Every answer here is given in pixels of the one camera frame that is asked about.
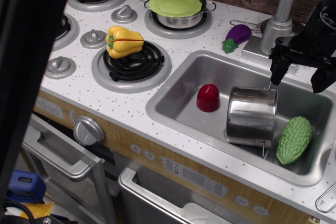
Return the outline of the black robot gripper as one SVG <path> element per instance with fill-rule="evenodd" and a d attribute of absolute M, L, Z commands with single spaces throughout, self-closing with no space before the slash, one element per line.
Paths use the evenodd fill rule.
<path fill-rule="evenodd" d="M 302 32 L 296 36 L 279 37 L 270 51 L 272 84 L 278 86 L 294 63 L 316 68 L 311 77 L 313 93 L 321 93 L 335 83 L 335 32 L 309 36 Z"/>

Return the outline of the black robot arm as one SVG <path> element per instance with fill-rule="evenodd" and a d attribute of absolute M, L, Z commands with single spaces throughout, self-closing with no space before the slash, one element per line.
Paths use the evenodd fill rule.
<path fill-rule="evenodd" d="M 303 31 L 295 36 L 278 37 L 270 51 L 270 82 L 279 85 L 293 63 L 316 68 L 311 77 L 314 93 L 335 83 L 335 0 L 319 2 Z"/>

